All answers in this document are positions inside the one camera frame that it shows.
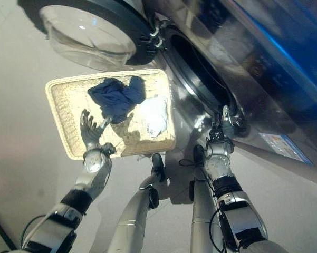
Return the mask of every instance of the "blue cloth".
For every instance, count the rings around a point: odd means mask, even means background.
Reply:
[[[115,78],[106,78],[103,83],[90,88],[89,96],[101,107],[104,118],[112,116],[111,123],[117,124],[127,119],[127,113],[145,99],[144,81],[133,76],[129,86]]]

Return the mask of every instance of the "door glass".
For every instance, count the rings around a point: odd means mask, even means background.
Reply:
[[[122,70],[136,52],[130,37],[89,12],[62,5],[40,10],[54,50],[63,57],[103,71]]]

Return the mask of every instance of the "clothing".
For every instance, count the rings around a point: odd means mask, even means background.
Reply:
[[[101,107],[103,117],[112,116],[111,123],[117,124],[127,119],[127,113],[136,104],[144,101],[144,81],[133,76],[129,86],[125,86],[115,78],[106,78],[103,83],[90,88],[88,94]]]
[[[141,113],[147,124],[147,132],[150,137],[157,137],[167,128],[167,102],[164,96],[155,96],[145,99],[141,103]]]

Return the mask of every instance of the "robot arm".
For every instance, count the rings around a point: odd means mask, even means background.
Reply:
[[[219,222],[225,244],[232,251],[285,253],[287,251],[278,244],[267,241],[262,218],[230,169],[233,144],[229,137],[233,131],[228,131],[228,134],[225,131],[229,129],[229,120],[228,107],[225,106],[222,122],[215,124],[210,131],[205,163],[221,212]]]
[[[26,237],[22,249],[14,252],[66,253],[76,239],[75,230],[90,203],[103,191],[111,171],[110,154],[115,152],[111,143],[103,146],[99,138],[111,119],[100,126],[92,125],[93,117],[83,110],[80,118],[81,136],[87,147],[84,169],[75,186]]]

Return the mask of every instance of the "black joint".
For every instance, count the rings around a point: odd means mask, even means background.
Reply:
[[[243,249],[247,249],[252,243],[257,241],[265,241],[258,228],[245,229],[242,232],[236,233],[239,245]]]
[[[224,133],[221,127],[213,126],[209,132],[210,139],[222,140],[224,139]]]
[[[217,198],[229,192],[241,191],[242,187],[235,177],[224,176],[212,182]]]
[[[72,231],[69,235],[67,235],[67,237],[62,242],[57,252],[68,253],[71,250],[75,239],[76,239],[76,234],[74,233],[74,231]]]
[[[23,250],[38,253],[50,253],[52,251],[51,248],[34,241],[29,241],[27,245],[23,248]]]
[[[225,202],[222,200],[219,203],[219,207],[222,211],[230,211],[230,210],[247,207],[247,206],[248,204],[245,201],[234,202],[234,203],[230,203],[226,205]]]
[[[149,208],[155,209],[159,205],[158,191],[155,188],[151,188],[149,191]]]
[[[80,224],[80,219],[78,217],[75,217],[74,220],[69,220],[55,213],[50,215],[49,219],[72,229],[76,229]]]
[[[151,174],[156,173],[160,177],[159,182],[162,183],[165,180],[165,173],[163,160],[160,154],[155,153],[152,155],[152,165]]]
[[[92,201],[92,198],[85,191],[70,190],[70,192],[61,200],[61,203],[76,209],[84,215]]]
[[[194,196],[195,196],[195,182],[191,181],[189,184],[189,199],[191,202],[194,202]]]
[[[110,142],[107,142],[102,146],[102,153],[108,157],[116,153],[116,148]]]

